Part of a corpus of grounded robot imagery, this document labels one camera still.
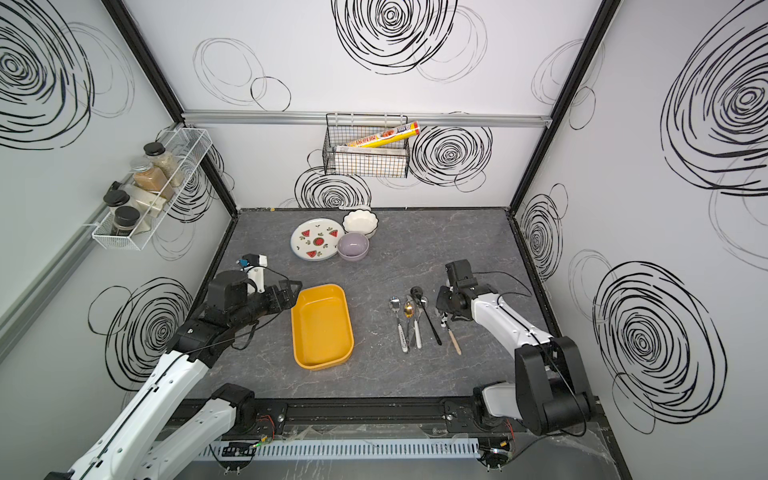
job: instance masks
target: black wire basket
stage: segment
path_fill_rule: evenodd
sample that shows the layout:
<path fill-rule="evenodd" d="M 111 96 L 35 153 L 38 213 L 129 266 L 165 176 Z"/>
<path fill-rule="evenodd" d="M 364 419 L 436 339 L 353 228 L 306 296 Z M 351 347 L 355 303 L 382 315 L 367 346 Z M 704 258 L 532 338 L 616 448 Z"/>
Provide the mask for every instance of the black wire basket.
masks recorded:
<path fill-rule="evenodd" d="M 325 173 L 359 175 L 360 177 L 408 177 L 411 150 L 408 138 L 377 148 L 403 149 L 406 155 L 347 154 L 336 152 L 336 147 L 358 138 L 378 134 L 387 128 L 407 124 L 405 115 L 326 114 L 326 140 L 323 143 Z"/>

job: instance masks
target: black jar lid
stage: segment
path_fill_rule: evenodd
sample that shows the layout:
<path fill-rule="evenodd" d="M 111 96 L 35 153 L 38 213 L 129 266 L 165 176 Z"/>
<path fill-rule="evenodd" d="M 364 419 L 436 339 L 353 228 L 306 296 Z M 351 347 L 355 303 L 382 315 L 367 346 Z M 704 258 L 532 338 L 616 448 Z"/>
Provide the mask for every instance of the black jar lid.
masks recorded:
<path fill-rule="evenodd" d="M 133 207 L 118 207 L 114 211 L 114 222 L 121 227 L 132 227 L 139 221 L 141 213 Z"/>
<path fill-rule="evenodd" d="M 144 145 L 144 153 L 150 157 L 156 157 L 157 155 L 165 153 L 165 147 L 159 141 L 153 141 Z"/>
<path fill-rule="evenodd" d="M 128 195 L 128 192 L 125 190 L 109 190 L 104 195 L 104 203 L 108 207 L 119 207 L 126 204 L 130 199 L 131 195 Z"/>

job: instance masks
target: gray marble countertop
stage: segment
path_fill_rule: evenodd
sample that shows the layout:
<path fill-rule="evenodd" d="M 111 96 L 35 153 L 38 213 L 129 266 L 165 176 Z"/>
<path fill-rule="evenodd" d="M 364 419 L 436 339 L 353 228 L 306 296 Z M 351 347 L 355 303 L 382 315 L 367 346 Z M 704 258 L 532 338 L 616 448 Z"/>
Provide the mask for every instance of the gray marble countertop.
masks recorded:
<path fill-rule="evenodd" d="M 309 371 L 293 358 L 290 312 L 257 331 L 244 351 L 228 349 L 189 397 L 208 397 L 226 382 L 252 389 L 257 398 L 466 396 L 472 388 L 500 380 L 513 381 L 514 361 L 502 345 L 474 322 L 454 322 L 452 328 L 462 355 L 453 349 L 448 333 L 430 310 L 442 339 L 438 346 L 422 316 L 422 349 L 407 355 L 399 346 L 389 299 L 405 301 L 412 286 L 424 289 L 434 306 L 444 284 L 446 263 L 469 260 L 474 271 L 503 270 L 530 288 L 530 282 L 505 212 L 482 210 L 374 210 L 379 229 L 371 239 L 367 258 L 346 262 L 338 255 L 307 262 L 293 254 L 290 234 L 303 221 L 318 217 L 341 223 L 341 211 L 243 212 L 219 270 L 231 270 L 245 253 L 267 255 L 270 268 L 304 288 L 335 283 L 346 294 L 355 348 L 347 362 Z M 480 276 L 500 292 L 524 291 L 514 280 L 498 274 Z M 269 271 L 267 285 L 280 278 Z M 546 330 L 533 297 L 506 300 L 525 318 Z M 236 340 L 242 346 L 245 338 Z"/>

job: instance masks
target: white scalloped bowl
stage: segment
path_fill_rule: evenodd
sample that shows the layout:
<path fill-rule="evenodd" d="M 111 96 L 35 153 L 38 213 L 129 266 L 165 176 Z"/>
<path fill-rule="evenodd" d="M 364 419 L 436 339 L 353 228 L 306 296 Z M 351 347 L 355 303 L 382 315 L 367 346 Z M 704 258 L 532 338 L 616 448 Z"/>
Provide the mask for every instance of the white scalloped bowl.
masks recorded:
<path fill-rule="evenodd" d="M 362 233 L 366 238 L 373 237 L 379 227 L 379 219 L 367 210 L 355 210 L 344 217 L 344 231 Z"/>

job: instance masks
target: black frame edge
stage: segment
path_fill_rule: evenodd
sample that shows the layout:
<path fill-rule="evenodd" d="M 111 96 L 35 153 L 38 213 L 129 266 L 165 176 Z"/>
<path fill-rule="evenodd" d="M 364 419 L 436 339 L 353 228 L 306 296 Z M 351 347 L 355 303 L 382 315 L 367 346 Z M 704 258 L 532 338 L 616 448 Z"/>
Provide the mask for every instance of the black frame edge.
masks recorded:
<path fill-rule="evenodd" d="M 512 228 L 512 236 L 515 237 L 518 250 L 520 250 L 520 255 L 522 256 L 523 264 L 525 265 L 525 272 L 528 274 L 528 278 L 531 280 L 533 293 L 536 295 L 538 306 L 541 308 L 541 314 L 544 316 L 544 321 L 547 323 L 549 333 L 552 336 L 562 336 L 558 321 L 554 317 L 552 305 L 549 304 L 549 297 L 547 297 L 547 292 L 544 290 L 544 284 L 541 283 L 541 280 L 538 278 L 538 273 L 536 272 L 536 267 L 533 264 L 531 252 L 528 250 L 528 245 L 523 239 L 518 221 L 512 212 L 507 212 L 507 220 L 509 221 L 510 228 Z"/>
<path fill-rule="evenodd" d="M 224 208 L 227 209 L 230 217 L 237 218 L 240 215 L 240 212 L 237 211 L 235 199 L 230 194 L 221 175 L 219 175 L 218 169 L 216 169 L 214 163 L 210 161 L 210 154 L 205 154 L 205 157 L 203 157 L 203 160 L 200 162 L 200 168 L 205 173 L 205 176 L 208 177 L 211 186 L 213 186 L 214 190 L 219 195 L 219 199 L 221 200 L 221 203 L 224 204 Z"/>
<path fill-rule="evenodd" d="M 598 50 L 600 43 L 603 41 L 605 32 L 608 30 L 608 26 L 611 24 L 620 3 L 621 0 L 603 0 L 600 4 L 598 13 L 595 15 L 592 25 L 589 28 L 589 32 L 587 33 L 587 37 L 584 39 L 584 43 L 581 44 L 581 50 L 578 52 L 571 73 L 568 74 L 568 78 L 563 85 L 563 90 L 552 108 L 552 124 L 549 128 L 545 129 L 544 133 L 539 137 L 533 155 L 531 155 L 531 160 L 528 161 L 528 166 L 525 168 L 522 179 L 518 184 L 518 189 L 515 191 L 511 204 L 509 204 L 512 215 L 515 215 L 522 205 L 523 199 L 528 192 L 528 188 L 533 183 L 533 180 L 536 177 L 536 172 L 541 166 L 541 162 L 544 161 L 549 146 L 552 144 L 554 136 L 557 134 L 560 125 L 565 119 L 565 115 L 568 113 L 571 102 L 578 91 L 581 79 L 584 78 L 584 74 L 587 73 L 592 58 Z"/>
<path fill-rule="evenodd" d="M 104 4 L 109 16 L 112 17 L 114 25 L 123 35 L 125 43 L 128 44 L 128 47 L 134 53 L 136 61 L 139 62 L 144 74 L 147 75 L 147 79 L 152 84 L 155 92 L 157 92 L 160 101 L 165 105 L 165 109 L 168 110 L 171 119 L 178 124 L 183 124 L 184 118 L 181 116 L 183 111 L 181 104 L 150 53 L 144 38 L 141 37 L 141 33 L 125 4 L 121 0 L 101 0 L 101 3 Z"/>
<path fill-rule="evenodd" d="M 205 273 L 203 281 L 200 282 L 200 288 L 197 289 L 197 295 L 194 297 L 192 307 L 188 313 L 189 316 L 193 315 L 195 310 L 197 310 L 197 308 L 203 304 L 205 295 L 208 293 L 208 284 L 216 275 L 217 270 L 219 270 L 219 264 L 221 264 L 221 259 L 224 257 L 224 251 L 230 244 L 232 234 L 235 233 L 235 227 L 237 227 L 237 217 L 231 217 L 230 224 L 227 226 L 227 229 L 224 231 L 224 235 L 221 237 L 221 241 L 219 242 L 219 247 L 216 249 L 214 258 L 210 261 L 208 271 Z"/>
<path fill-rule="evenodd" d="M 171 119 L 178 124 L 184 124 L 184 117 L 182 112 L 184 109 L 181 107 L 176 98 L 176 94 L 170 87 L 168 80 L 163 75 L 160 66 L 154 60 L 152 53 L 147 46 L 147 42 L 144 41 L 144 37 L 141 36 L 134 19 L 131 17 L 131 13 L 126 8 L 122 0 L 101 0 L 104 8 L 107 9 L 109 16 L 112 17 L 114 25 L 118 28 L 123 39 L 128 47 L 134 54 L 136 61 L 141 66 L 141 70 L 147 76 L 152 88 L 154 89 L 160 101 L 165 106 Z M 214 164 L 210 160 L 210 156 L 206 154 L 203 160 L 200 162 L 200 168 L 205 173 L 214 190 L 219 195 L 224 207 L 227 209 L 231 217 L 237 217 L 237 205 L 232 198 L 227 186 L 224 184 L 219 175 L 218 170 L 214 167 Z"/>
<path fill-rule="evenodd" d="M 632 474 L 629 472 L 627 463 L 624 461 L 624 455 L 621 453 L 619 443 L 614 435 L 614 430 L 611 428 L 611 424 L 608 423 L 608 417 L 605 416 L 605 410 L 598 397 L 595 397 L 596 405 L 598 406 L 597 415 L 592 417 L 593 422 L 597 422 L 600 426 L 600 431 L 603 434 L 605 440 L 605 446 L 608 448 L 608 452 L 611 454 L 614 462 L 616 462 L 616 469 L 619 471 L 619 477 L 621 480 L 632 480 Z"/>

